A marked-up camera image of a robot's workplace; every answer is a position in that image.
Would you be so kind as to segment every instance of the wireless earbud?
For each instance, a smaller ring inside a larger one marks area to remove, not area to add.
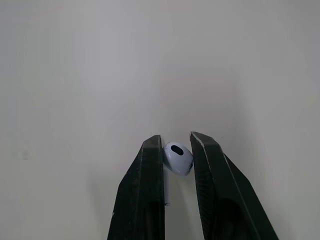
[[[194,159],[188,148],[177,142],[169,142],[164,147],[164,154],[164,164],[172,172],[182,176],[190,173]]]

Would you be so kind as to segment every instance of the white backdrop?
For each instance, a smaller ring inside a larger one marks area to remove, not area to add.
[[[105,240],[154,134],[214,137],[281,240],[320,226],[320,2],[1,0],[0,239]],[[203,239],[194,175],[166,239]]]

